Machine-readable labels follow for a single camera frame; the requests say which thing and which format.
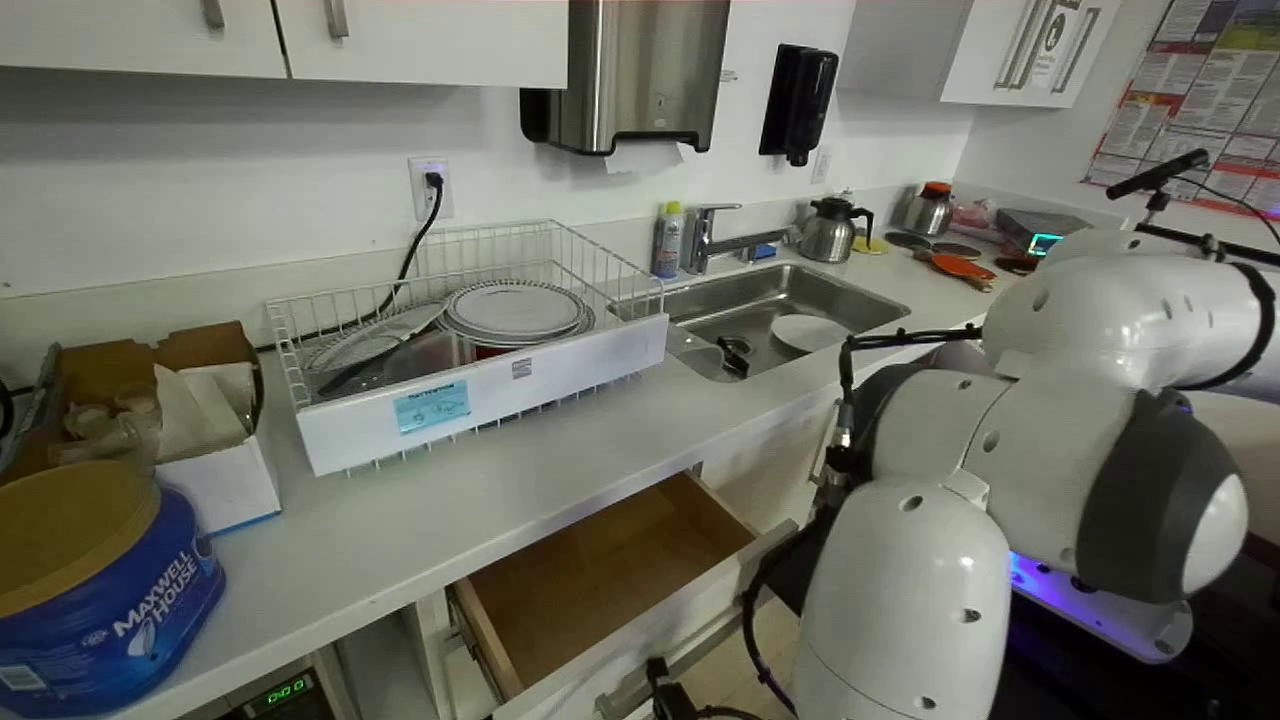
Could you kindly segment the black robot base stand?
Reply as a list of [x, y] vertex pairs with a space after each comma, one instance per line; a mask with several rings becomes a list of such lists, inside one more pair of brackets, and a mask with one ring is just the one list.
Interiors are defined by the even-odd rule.
[[1139, 665], [1016, 601], [989, 720], [1280, 720], [1280, 550], [1253, 537], [1191, 619], [1172, 665]]

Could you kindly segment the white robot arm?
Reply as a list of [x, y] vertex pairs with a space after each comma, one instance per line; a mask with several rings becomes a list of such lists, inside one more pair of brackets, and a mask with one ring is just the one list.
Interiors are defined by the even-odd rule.
[[1244, 473], [1197, 392], [1277, 392], [1280, 265], [1083, 228], [1005, 289], [975, 368], [886, 364], [843, 395], [796, 537], [796, 720], [989, 720], [1012, 595], [1109, 637], [1247, 537]]

